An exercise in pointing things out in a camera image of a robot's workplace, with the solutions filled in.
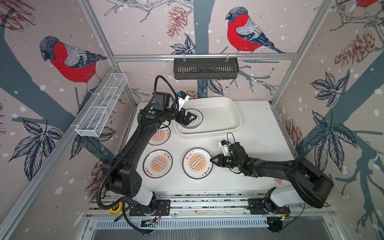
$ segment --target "wire basket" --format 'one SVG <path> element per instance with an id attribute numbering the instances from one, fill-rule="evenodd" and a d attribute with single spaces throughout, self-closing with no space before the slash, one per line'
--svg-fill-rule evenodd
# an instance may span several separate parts
<path id="1" fill-rule="evenodd" d="M 76 128 L 76 132 L 80 136 L 100 136 L 127 81 L 127 76 L 124 73 L 110 75 L 107 83 L 98 93 L 98 96 Z"/>
<path id="2" fill-rule="evenodd" d="M 239 65 L 237 58 L 176 58 L 173 73 L 177 80 L 235 79 Z"/>

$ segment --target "orange sunburst pattern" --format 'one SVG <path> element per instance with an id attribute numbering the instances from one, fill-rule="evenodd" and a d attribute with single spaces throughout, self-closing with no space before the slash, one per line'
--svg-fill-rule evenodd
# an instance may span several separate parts
<path id="1" fill-rule="evenodd" d="M 207 160 L 202 154 L 196 153 L 189 158 L 188 164 L 192 171 L 200 172 L 203 171 L 207 165 Z"/>
<path id="2" fill-rule="evenodd" d="M 159 129 L 153 136 L 152 141 L 161 142 L 166 137 L 167 133 L 163 129 Z"/>
<path id="3" fill-rule="evenodd" d="M 168 166 L 168 160 L 164 156 L 156 156 L 151 161 L 151 169 L 154 172 L 162 172 Z"/>

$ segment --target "table surface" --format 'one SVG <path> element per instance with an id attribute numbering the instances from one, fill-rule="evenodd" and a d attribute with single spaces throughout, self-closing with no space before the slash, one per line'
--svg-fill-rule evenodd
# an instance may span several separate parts
<path id="1" fill-rule="evenodd" d="M 138 109 L 147 103 L 139 103 Z M 272 113 L 268 101 L 235 101 L 242 119 L 241 127 L 233 134 L 250 157 L 257 157 L 267 161 L 293 160 L 291 151 L 284 139 L 283 133 Z M 128 139 L 137 128 L 137 114 L 132 123 Z M 142 177 L 142 185 L 158 194 L 238 194 L 263 192 L 274 186 L 286 186 L 288 181 L 279 184 L 271 177 L 246 177 L 234 174 L 228 168 L 213 165 L 212 171 L 205 178 L 192 179 L 188 177 L 182 166 L 185 154 L 193 148 L 203 148 L 211 156 L 222 153 L 217 143 L 227 139 L 226 134 L 215 137 L 200 137 L 184 139 L 169 126 L 169 139 L 158 146 L 148 144 L 140 157 L 136 171 Z M 152 151 L 163 149 L 172 156 L 173 164 L 170 171 L 163 177 L 153 179 L 143 171 L 143 161 Z"/>

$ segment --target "bird head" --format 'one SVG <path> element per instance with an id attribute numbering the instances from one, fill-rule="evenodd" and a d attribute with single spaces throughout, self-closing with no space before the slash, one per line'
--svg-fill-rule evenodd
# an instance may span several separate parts
<path id="1" fill-rule="evenodd" d="M 40 52 L 41 52 L 41 56 L 43 57 L 44 61 L 46 61 L 48 59 L 51 61 L 56 60 L 53 48 L 59 42 L 60 41 L 53 36 L 48 36 L 41 41 Z"/>
<path id="2" fill-rule="evenodd" d="M 240 15 L 248 15 L 248 11 L 246 10 L 245 7 L 232 8 L 227 14 L 227 17 L 225 19 L 233 23 L 236 20 L 236 18 Z"/>

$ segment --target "plate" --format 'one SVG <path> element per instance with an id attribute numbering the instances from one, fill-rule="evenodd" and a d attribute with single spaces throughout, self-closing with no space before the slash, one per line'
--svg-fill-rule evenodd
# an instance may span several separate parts
<path id="1" fill-rule="evenodd" d="M 211 155 L 202 148 L 195 148 L 187 152 L 183 158 L 184 172 L 193 179 L 206 177 L 212 170 L 212 163 L 209 161 Z"/>
<path id="2" fill-rule="evenodd" d="M 169 139 L 169 136 L 170 136 L 169 127 L 158 129 L 157 132 L 149 140 L 149 144 L 155 145 L 155 146 L 163 144 Z"/>
<path id="3" fill-rule="evenodd" d="M 166 175 L 172 167 L 172 156 L 165 150 L 155 150 L 148 154 L 143 170 L 148 177 L 159 178 Z"/>
<path id="4" fill-rule="evenodd" d="M 183 125 L 183 124 L 180 124 L 181 126 L 185 127 L 185 128 L 188 128 L 188 129 L 193 129 L 193 128 L 197 128 L 201 122 L 203 121 L 203 114 L 197 110 L 197 109 L 193 109 L 193 108 L 190 108 L 190 109 L 187 109 L 185 111 L 185 115 L 190 112 L 190 113 L 193 113 L 193 114 L 196 114 L 196 119 L 193 120 L 190 124 L 188 125 Z"/>

